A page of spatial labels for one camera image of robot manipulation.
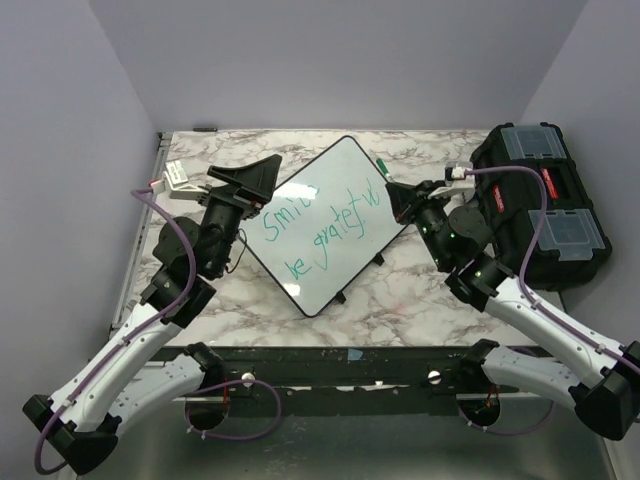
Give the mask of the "green white marker pen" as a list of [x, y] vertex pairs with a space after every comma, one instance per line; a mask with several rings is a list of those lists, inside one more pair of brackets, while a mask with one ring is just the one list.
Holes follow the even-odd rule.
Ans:
[[378, 166], [378, 168], [380, 169], [381, 173], [383, 174], [384, 178], [386, 179], [387, 182], [392, 182], [393, 181], [393, 177], [390, 174], [385, 162], [381, 159], [381, 158], [377, 158], [376, 159], [376, 165]]

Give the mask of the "black framed whiteboard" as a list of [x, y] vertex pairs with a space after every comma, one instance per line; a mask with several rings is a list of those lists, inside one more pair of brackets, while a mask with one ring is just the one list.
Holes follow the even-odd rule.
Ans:
[[247, 248], [307, 317], [318, 315], [403, 231], [387, 180], [346, 135], [274, 192], [243, 229]]

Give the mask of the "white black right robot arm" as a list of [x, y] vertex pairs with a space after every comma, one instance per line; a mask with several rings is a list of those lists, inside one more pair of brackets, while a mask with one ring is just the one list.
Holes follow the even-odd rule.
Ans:
[[581, 324], [534, 293], [486, 253], [493, 233], [480, 211], [462, 205], [447, 212], [448, 186], [424, 181], [385, 186], [395, 220], [414, 225], [454, 296], [511, 325], [552, 355], [522, 357], [486, 341], [460, 367], [469, 390], [515, 387], [574, 411], [591, 431], [614, 441], [639, 416], [639, 344], [623, 345]]

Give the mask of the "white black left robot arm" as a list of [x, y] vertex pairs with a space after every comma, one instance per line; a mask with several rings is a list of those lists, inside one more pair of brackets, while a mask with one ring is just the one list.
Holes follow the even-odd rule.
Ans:
[[165, 224], [153, 250], [160, 268], [140, 301], [89, 363], [50, 395], [34, 395], [22, 411], [37, 427], [34, 466], [41, 475], [58, 473], [42, 463], [45, 445], [61, 457], [61, 468], [86, 475], [115, 450], [128, 427], [182, 396], [222, 395], [212, 418], [189, 424], [211, 436], [229, 412], [229, 392], [258, 384], [251, 374], [233, 375], [224, 360], [202, 342], [184, 348], [158, 370], [146, 364], [186, 329], [215, 295], [211, 281], [230, 273], [230, 252], [240, 224], [257, 216], [276, 190], [281, 156], [252, 164], [208, 169], [218, 185], [190, 183], [180, 162], [165, 165], [160, 178], [132, 196]]

